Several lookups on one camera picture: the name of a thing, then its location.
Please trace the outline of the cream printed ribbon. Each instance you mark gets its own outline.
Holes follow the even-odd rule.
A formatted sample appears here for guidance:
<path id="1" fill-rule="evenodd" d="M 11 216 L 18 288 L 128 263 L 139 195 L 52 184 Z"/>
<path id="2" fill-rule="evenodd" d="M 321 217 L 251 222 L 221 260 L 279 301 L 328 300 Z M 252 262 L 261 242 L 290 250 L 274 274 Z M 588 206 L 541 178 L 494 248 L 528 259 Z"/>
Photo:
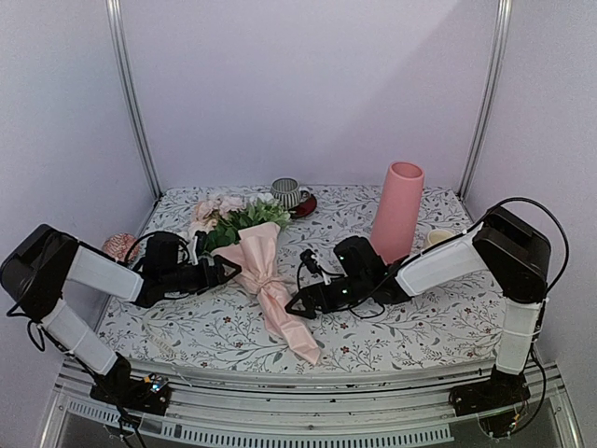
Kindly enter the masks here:
<path id="1" fill-rule="evenodd" d="M 147 315 L 142 319 L 141 328 L 146 338 L 155 345 L 163 355 L 172 359 L 180 359 L 180 351 L 174 348 L 166 339 L 153 330 L 151 319 Z"/>

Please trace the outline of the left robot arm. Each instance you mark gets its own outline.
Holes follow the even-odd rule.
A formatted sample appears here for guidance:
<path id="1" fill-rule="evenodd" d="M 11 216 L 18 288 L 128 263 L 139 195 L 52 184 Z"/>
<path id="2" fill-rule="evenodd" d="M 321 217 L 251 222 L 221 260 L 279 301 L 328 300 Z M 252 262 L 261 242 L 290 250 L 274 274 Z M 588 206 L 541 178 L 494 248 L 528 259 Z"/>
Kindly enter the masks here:
<path id="1" fill-rule="evenodd" d="M 40 350 L 51 341 L 77 361 L 93 379 L 93 399 L 164 413 L 171 396 L 167 380 L 156 373 L 134 378 L 130 361 L 103 342 L 64 295 L 84 287 L 146 310 L 202 294 L 241 273 L 239 264 L 220 255 L 205 257 L 204 240 L 201 231 L 190 240 L 153 231 L 134 241 L 118 260 L 43 224 L 1 264 L 1 287 L 14 301 L 7 314 L 27 319 Z"/>

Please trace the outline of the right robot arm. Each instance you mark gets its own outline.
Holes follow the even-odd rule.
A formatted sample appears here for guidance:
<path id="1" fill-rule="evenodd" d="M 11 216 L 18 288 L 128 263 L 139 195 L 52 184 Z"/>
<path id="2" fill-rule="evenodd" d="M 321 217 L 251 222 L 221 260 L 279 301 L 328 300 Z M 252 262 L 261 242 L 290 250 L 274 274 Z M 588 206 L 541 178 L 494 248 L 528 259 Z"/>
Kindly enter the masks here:
<path id="1" fill-rule="evenodd" d="M 392 263 L 383 261 L 367 238 L 347 238 L 334 248 L 343 272 L 300 287 L 285 310 L 314 319 L 349 311 L 368 299 L 401 304 L 451 280 L 487 271 L 506 300 L 495 362 L 487 380 L 454 387 L 449 402 L 459 415 L 488 411 L 530 398 L 523 371 L 548 295 L 550 253 L 542 233 L 498 204 L 471 228 Z"/>

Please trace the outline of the pink flower bouquet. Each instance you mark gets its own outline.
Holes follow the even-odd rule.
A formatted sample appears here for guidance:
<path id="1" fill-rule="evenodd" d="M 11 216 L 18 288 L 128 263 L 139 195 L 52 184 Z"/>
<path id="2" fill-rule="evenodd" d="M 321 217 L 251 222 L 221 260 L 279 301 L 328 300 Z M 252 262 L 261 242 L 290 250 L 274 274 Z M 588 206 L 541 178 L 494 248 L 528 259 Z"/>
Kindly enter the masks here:
<path id="1" fill-rule="evenodd" d="M 189 241 L 195 231 L 205 231 L 203 254 L 221 255 L 239 264 L 242 271 L 235 281 L 257 298 L 266 331 L 314 365 L 321 349 L 304 321 L 285 311 L 289 282 L 278 272 L 278 236 L 289 221 L 288 210 L 269 193 L 219 195 L 194 206 L 184 237 Z"/>

